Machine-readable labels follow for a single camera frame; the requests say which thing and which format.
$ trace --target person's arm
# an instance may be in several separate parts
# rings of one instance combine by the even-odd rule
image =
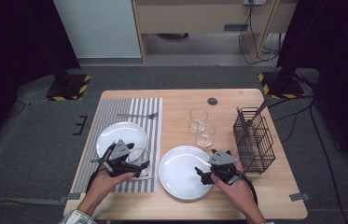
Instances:
[[[111,177],[105,171],[99,172],[92,182],[89,192],[78,205],[77,210],[91,217],[97,206],[107,196],[110,190],[112,190],[117,184],[133,177],[133,175],[134,173],[127,173]]]
[[[92,181],[89,191],[78,205],[77,209],[66,214],[60,224],[94,224],[95,221],[91,217],[97,206],[117,184],[128,180],[133,177],[133,175],[134,173],[127,173],[111,177],[102,166],[100,172],[98,172],[98,175],[95,176],[95,179]]]
[[[238,171],[243,170],[239,161],[236,163],[236,169]],[[258,205],[253,199],[249,186],[244,180],[238,179],[232,185],[227,185],[216,175],[212,175],[211,177],[215,185],[220,188],[229,197],[231,202],[245,215],[249,224],[261,224],[266,222],[266,219],[263,214],[261,214]]]

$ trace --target gray carpet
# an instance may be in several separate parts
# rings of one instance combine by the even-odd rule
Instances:
[[[66,196],[72,186],[98,100],[105,90],[261,89],[257,74],[272,69],[251,66],[84,67],[71,71],[91,75],[83,98],[64,102],[45,101],[53,76],[28,83],[19,90],[20,102],[13,105],[10,112],[13,116],[7,117],[0,130],[0,198],[56,202]],[[273,106],[270,108],[272,118],[279,119],[298,112],[312,99],[291,100]],[[77,123],[83,121],[79,116],[88,116],[86,126],[82,135],[73,135],[79,131]],[[342,207],[348,218],[348,152],[335,148],[323,115],[315,107],[313,116],[327,149]],[[282,141],[290,135],[294,117],[274,122]],[[309,213],[307,218],[300,221],[274,220],[275,223],[344,223],[327,159],[309,110],[297,116],[294,131],[283,146],[300,191],[309,193],[312,198],[305,202]],[[0,203],[0,223],[58,223],[63,218],[63,208],[58,203]]]

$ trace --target electrical outlet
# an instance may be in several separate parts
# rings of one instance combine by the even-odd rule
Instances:
[[[263,6],[266,5],[266,0],[244,0],[245,6]]]

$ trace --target yellow black hazard tape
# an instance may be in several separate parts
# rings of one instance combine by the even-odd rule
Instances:
[[[84,92],[89,85],[91,76],[81,76],[80,80],[74,80],[77,84],[72,93],[67,94],[67,92],[57,92],[55,95],[46,96],[46,100],[48,101],[67,101],[67,100],[80,100],[83,96]]]
[[[264,94],[271,99],[293,99],[304,97],[303,94],[273,94],[270,92],[270,88],[263,74],[258,74],[258,80],[260,81],[261,87],[264,90]]]

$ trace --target striped placemat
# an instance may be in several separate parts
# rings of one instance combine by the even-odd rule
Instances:
[[[151,114],[159,112],[156,119],[147,118],[118,118],[117,114]],[[162,98],[137,98],[137,99],[107,99],[101,100],[95,122],[89,134],[89,141],[84,148],[80,161],[77,179],[71,193],[86,192],[91,174],[98,164],[90,162],[99,159],[96,152],[96,143],[100,134],[110,125],[129,121],[140,125],[146,132],[147,147],[150,155],[151,170],[147,175],[154,178],[143,181],[126,181],[117,185],[112,192],[154,192],[157,191],[158,168],[160,161],[160,136],[161,136]]]

